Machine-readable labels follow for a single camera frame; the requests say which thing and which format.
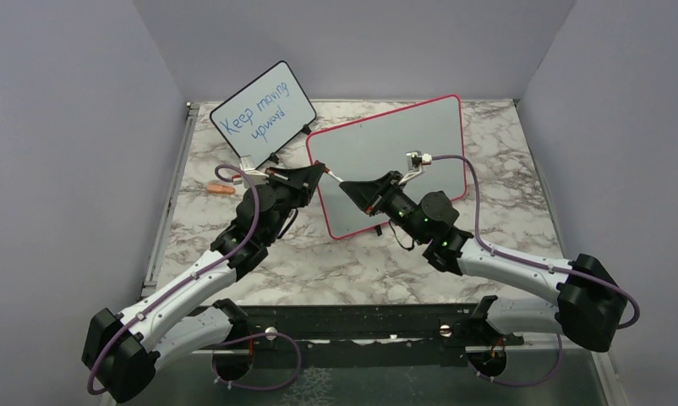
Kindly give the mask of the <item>pink framed whiteboard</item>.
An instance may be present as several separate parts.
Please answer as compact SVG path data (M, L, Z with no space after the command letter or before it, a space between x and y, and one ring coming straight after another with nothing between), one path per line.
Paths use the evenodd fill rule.
M429 166L412 180L406 194L418 201L442 190L453 201L467 193L467 171L462 161L451 159L464 152L462 105L459 96L446 95L400 107L309 135L306 150L311 162L322 162L345 181L367 181L389 171L406 173L406 153L421 151L448 158ZM325 224L331 238L344 239L383 225L385 215L362 213L325 175L318 187Z

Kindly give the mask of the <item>white whiteboard marker pen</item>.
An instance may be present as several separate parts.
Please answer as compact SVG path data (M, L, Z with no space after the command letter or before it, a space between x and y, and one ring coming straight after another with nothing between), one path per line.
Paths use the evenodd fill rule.
M332 170L330 170L328 167L325 167L325 168L324 168L324 174L326 174L326 175L329 176L330 178L334 179L334 180L335 180L337 183L339 183L339 184L343 182L343 179L342 179L341 177L339 177L338 175L336 175L336 174L335 174Z

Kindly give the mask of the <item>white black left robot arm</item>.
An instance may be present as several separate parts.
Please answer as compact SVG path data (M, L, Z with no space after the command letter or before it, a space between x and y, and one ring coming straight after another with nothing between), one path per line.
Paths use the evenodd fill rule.
M269 254L289 218L307 206L326 166L270 167L257 179L239 167L219 165L243 179L248 189L235 217L200 258L149 297L117 313L98 311L90 320L82 362L90 374L87 392L109 393L117 403L139 395L156 373L176 359L211 345L245 348L250 354L259 337L247 314L230 299L221 299L200 313L210 296L239 282Z

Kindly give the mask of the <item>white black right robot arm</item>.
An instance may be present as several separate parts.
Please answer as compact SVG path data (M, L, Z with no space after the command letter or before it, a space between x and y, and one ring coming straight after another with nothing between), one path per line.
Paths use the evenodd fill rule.
M468 322L470 337L488 344L512 332L560 333L585 349L610 349L627 299L603 264L591 255L575 260L544 259L497 245L455 224L459 217L442 191L412 200L399 184L401 174L376 180L343 181L341 190L368 216L384 214L416 244L439 272L483 277L528 292L536 301L493 301Z

